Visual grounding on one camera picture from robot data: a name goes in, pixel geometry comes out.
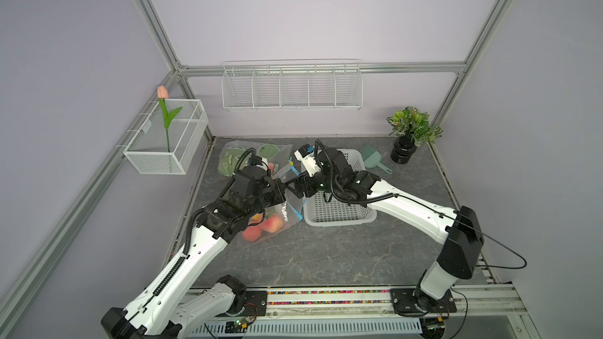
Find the clear bag with blue zipper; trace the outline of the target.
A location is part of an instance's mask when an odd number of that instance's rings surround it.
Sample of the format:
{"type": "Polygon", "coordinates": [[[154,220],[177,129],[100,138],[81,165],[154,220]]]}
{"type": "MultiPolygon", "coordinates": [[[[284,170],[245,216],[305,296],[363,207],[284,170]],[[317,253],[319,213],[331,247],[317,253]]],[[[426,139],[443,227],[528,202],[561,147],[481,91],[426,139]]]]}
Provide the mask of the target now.
{"type": "Polygon", "coordinates": [[[284,232],[303,220],[302,209],[307,198],[298,198],[293,192],[286,191],[286,200],[275,206],[266,208],[262,213],[252,216],[248,226],[240,232],[234,242],[241,247],[248,247],[284,232]]]}

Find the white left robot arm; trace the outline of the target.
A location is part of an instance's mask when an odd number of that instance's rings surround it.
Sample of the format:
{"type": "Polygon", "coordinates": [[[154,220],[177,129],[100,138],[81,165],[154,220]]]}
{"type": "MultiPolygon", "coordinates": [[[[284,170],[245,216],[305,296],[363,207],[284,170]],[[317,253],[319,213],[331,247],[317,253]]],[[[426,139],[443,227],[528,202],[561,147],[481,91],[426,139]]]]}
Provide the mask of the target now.
{"type": "Polygon", "coordinates": [[[126,307],[104,315],[101,325],[108,337],[183,338],[189,329],[231,310],[245,287],[230,276],[187,304],[182,299],[254,215],[285,201],[285,191],[285,183],[260,166],[236,172],[222,196],[194,213],[181,249],[160,274],[126,307]]]}

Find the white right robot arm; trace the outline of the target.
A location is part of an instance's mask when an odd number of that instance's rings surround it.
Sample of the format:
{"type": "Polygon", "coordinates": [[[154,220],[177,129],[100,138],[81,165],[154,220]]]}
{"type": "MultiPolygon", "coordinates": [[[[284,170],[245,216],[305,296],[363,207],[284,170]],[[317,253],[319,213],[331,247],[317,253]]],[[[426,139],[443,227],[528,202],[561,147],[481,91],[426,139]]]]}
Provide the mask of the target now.
{"type": "Polygon", "coordinates": [[[302,146],[295,158],[303,172],[287,186],[298,197],[310,198],[322,191],[341,203],[386,213],[441,244],[441,252],[416,288],[394,299],[397,314],[426,315],[457,281],[473,277],[485,242],[473,210],[454,210],[412,196],[376,174],[354,170],[341,151],[320,142],[302,146]]]}

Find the white plastic perforated basket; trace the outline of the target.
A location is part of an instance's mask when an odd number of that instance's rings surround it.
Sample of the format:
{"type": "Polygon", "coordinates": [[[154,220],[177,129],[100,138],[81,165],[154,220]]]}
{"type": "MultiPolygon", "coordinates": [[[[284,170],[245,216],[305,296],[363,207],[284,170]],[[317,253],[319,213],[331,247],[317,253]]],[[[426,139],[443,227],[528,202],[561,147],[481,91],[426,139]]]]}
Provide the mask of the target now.
{"type": "MultiPolygon", "coordinates": [[[[354,170],[365,170],[361,154],[353,149],[338,149],[354,170]]],[[[377,211],[362,205],[346,204],[331,198],[329,193],[318,192],[307,198],[304,206],[306,222],[317,227],[367,224],[377,218],[377,211]]]]}

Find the green hand brush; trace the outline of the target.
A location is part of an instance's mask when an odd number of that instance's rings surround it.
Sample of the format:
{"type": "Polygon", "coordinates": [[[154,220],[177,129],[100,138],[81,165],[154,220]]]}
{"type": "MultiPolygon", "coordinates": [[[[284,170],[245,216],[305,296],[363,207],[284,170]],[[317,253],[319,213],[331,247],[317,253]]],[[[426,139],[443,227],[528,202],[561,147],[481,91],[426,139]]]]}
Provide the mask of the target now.
{"type": "Polygon", "coordinates": [[[367,169],[378,168],[387,174],[392,174],[393,171],[382,163],[382,156],[373,147],[365,145],[360,149],[360,154],[367,169]]]}

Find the black plant vase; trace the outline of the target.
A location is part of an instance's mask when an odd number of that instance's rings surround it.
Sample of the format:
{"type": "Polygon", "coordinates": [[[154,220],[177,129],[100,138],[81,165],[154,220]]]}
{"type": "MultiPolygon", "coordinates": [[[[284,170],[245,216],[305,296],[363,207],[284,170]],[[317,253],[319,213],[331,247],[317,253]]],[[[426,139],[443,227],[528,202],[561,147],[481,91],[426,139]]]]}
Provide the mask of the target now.
{"type": "Polygon", "coordinates": [[[394,141],[394,147],[390,158],[397,164],[406,164],[416,153],[417,146],[411,136],[401,136],[394,141]]]}

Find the green artificial plant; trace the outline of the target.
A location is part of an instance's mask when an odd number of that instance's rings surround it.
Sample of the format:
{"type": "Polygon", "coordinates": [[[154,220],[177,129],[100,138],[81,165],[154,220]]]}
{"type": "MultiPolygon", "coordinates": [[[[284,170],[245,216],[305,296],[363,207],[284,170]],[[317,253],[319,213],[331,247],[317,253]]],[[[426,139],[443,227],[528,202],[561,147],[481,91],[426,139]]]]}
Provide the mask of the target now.
{"type": "Polygon", "coordinates": [[[406,137],[417,147],[433,144],[443,133],[441,127],[430,125],[428,112],[421,112],[415,107],[406,107],[404,110],[396,111],[386,121],[392,127],[392,135],[406,137]]]}

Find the pink artificial tulip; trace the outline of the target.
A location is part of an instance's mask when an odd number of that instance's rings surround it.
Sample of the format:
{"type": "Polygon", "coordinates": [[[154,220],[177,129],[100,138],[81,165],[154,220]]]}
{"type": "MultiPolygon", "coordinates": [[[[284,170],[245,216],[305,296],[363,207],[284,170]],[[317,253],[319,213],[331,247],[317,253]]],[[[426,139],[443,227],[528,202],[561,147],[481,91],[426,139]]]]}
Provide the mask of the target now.
{"type": "Polygon", "coordinates": [[[166,134],[166,146],[167,151],[171,152],[171,140],[170,140],[170,126],[173,120],[181,112],[182,107],[175,108],[170,111],[167,107],[166,101],[170,98],[169,92],[165,86],[159,86],[157,88],[158,103],[163,116],[163,126],[166,134]]]}

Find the white vent grille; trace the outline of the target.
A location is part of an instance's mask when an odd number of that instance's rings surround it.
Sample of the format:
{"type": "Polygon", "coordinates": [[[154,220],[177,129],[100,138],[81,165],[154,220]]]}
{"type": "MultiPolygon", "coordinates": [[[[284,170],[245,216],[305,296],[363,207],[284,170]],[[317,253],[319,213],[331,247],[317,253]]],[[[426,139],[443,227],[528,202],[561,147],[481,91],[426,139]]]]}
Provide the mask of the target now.
{"type": "Polygon", "coordinates": [[[418,319],[257,320],[235,330],[230,321],[215,320],[186,334],[187,338],[340,338],[364,335],[422,334],[418,319]]]}

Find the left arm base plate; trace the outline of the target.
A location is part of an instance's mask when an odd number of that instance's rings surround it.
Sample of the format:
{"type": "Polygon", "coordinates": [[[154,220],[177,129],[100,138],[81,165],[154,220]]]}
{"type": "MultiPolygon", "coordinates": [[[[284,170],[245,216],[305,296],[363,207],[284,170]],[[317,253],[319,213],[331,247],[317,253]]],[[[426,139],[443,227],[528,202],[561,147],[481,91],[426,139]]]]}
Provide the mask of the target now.
{"type": "Polygon", "coordinates": [[[232,307],[220,317],[265,316],[268,308],[268,293],[265,290],[247,290],[235,296],[232,307]]]}

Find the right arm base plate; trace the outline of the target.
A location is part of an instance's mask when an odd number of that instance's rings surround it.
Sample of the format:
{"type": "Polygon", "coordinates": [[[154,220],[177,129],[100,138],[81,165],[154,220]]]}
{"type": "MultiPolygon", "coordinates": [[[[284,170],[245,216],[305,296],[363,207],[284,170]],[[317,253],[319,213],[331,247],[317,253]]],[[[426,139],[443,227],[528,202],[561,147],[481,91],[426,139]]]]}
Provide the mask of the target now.
{"type": "Polygon", "coordinates": [[[458,312],[450,290],[441,299],[434,299],[422,290],[410,287],[392,288],[389,292],[397,315],[423,317],[431,313],[447,315],[458,312]]]}

